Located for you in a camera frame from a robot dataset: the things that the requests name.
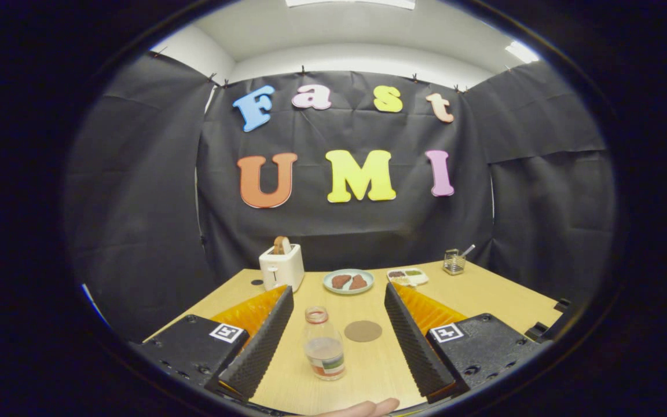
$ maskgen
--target finger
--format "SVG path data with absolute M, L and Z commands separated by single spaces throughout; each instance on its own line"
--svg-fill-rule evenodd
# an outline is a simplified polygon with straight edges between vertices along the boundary
M 375 409 L 375 403 L 372 401 L 364 401 L 349 408 L 324 412 L 323 414 L 315 415 L 315 417 L 368 417 L 368 415 L 372 414 Z
M 376 405 L 375 409 L 367 417 L 382 417 L 382 415 L 394 411 L 399 405 L 400 401 L 397 398 L 388 398 Z

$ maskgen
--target bread slice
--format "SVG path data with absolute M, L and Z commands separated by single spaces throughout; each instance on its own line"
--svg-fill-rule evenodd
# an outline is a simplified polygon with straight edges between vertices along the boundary
M 354 275 L 351 285 L 349 285 L 349 290 L 359 290 L 359 288 L 364 287 L 367 287 L 367 281 L 360 274 Z
M 350 279 L 351 275 L 336 275 L 331 280 L 331 287 L 341 290 L 341 288 L 344 287 L 344 284 L 349 282 Z

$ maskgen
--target black curtain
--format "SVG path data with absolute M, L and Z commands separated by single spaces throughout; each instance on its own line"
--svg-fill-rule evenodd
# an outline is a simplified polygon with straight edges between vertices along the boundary
M 609 253 L 616 205 L 591 114 L 543 61 L 472 87 L 466 102 L 495 195 L 489 269 L 554 299 L 588 299 Z
M 296 108 L 291 100 L 302 85 L 331 89 L 327 110 Z M 243 132 L 244 119 L 233 102 L 271 85 L 271 119 Z M 376 110 L 373 89 L 396 87 L 399 113 Z M 440 93 L 455 116 L 439 121 L 426 96 Z M 331 150 L 349 151 L 362 166 L 373 150 L 391 153 L 394 200 L 329 203 Z M 449 153 L 455 194 L 434 197 L 428 150 Z M 261 188 L 277 185 L 276 153 L 294 152 L 292 195 L 276 208 L 252 208 L 239 193 L 238 159 L 261 155 Z M 346 267 L 402 266 L 444 257 L 449 248 L 475 243 L 471 261 L 487 266 L 492 228 L 489 168 L 465 98 L 441 85 L 397 76 L 349 71 L 285 74 L 250 79 L 219 88 L 207 111 L 197 161 L 200 219 L 207 235 L 207 259 L 222 280 L 242 268 L 258 268 L 259 255 L 274 238 L 299 243 L 307 271 Z
M 309 84 L 331 88 L 331 108 L 291 105 Z M 271 119 L 243 132 L 232 103 L 264 85 L 275 88 Z M 398 88 L 402 111 L 376 110 L 378 85 Z M 454 122 L 434 116 L 431 93 L 450 102 Z M 397 198 L 328 203 L 325 153 L 334 149 L 350 151 L 360 165 L 374 149 L 389 151 Z M 431 195 L 430 149 L 449 153 L 455 195 Z M 298 155 L 289 200 L 270 209 L 244 204 L 236 161 L 264 156 L 261 188 L 272 192 L 271 158 L 283 152 Z M 277 235 L 302 245 L 307 270 L 436 261 L 447 248 L 475 243 L 471 261 L 551 298 L 581 301 L 600 280 L 611 243 L 615 190 L 604 140 L 577 93 L 542 61 L 466 93 L 349 71 L 238 82 L 212 100 L 197 166 L 207 259 L 219 280 L 257 268 Z
M 72 148 L 64 221 L 72 264 L 106 322 L 142 341 L 215 287 L 194 169 L 211 85 L 145 55 L 108 86 Z

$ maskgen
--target foam letter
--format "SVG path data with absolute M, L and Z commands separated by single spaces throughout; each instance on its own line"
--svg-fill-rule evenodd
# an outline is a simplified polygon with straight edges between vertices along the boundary
M 281 206 L 292 193 L 292 163 L 297 161 L 297 155 L 278 153 L 272 156 L 272 161 L 277 164 L 277 189 L 273 193 L 264 193 L 259 186 L 259 176 L 266 161 L 264 156 L 246 156 L 238 161 L 241 168 L 241 198 L 255 209 Z
M 328 97 L 331 95 L 331 90 L 325 85 L 303 85 L 297 89 L 297 92 L 299 95 L 292 98 L 292 104 L 295 107 L 312 107 L 316 110 L 325 110 L 331 106 L 331 102 L 328 101 Z
M 392 200 L 395 190 L 390 185 L 390 171 L 387 161 L 390 153 L 387 151 L 371 151 L 367 155 L 365 164 L 360 168 L 349 151 L 329 151 L 326 159 L 331 161 L 333 171 L 333 190 L 328 195 L 331 203 L 346 203 L 351 200 L 351 194 L 346 190 L 346 183 L 357 200 L 365 197 L 367 186 L 372 182 L 372 188 L 367 194 L 370 200 Z
M 264 87 L 254 90 L 233 102 L 234 107 L 238 107 L 243 115 L 246 124 L 243 126 L 244 132 L 250 132 L 262 124 L 265 124 L 272 118 L 272 116 L 262 113 L 261 109 L 270 111 L 272 109 L 272 101 L 268 94 L 274 92 L 274 87 L 265 85 Z
M 434 114 L 436 114 L 437 119 L 445 123 L 452 123 L 455 121 L 455 116 L 447 113 L 447 106 L 449 105 L 449 102 L 444 100 L 441 94 L 434 93 L 426 96 L 426 101 L 431 102 L 431 108 L 434 110 Z
M 403 109 L 403 102 L 400 101 L 400 92 L 396 87 L 389 87 L 387 85 L 378 85 L 374 90 L 375 107 L 379 111 L 390 111 L 397 113 Z
M 426 151 L 426 158 L 431 161 L 431 172 L 434 173 L 434 187 L 431 188 L 431 193 L 434 197 L 453 195 L 455 189 L 449 183 L 447 172 L 449 153 L 445 151 Z

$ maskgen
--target brown coaster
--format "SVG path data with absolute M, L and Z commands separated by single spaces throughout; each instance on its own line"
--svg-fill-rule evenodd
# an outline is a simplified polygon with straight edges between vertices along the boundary
M 368 342 L 382 335 L 382 327 L 369 320 L 355 321 L 347 325 L 344 334 L 355 342 Z

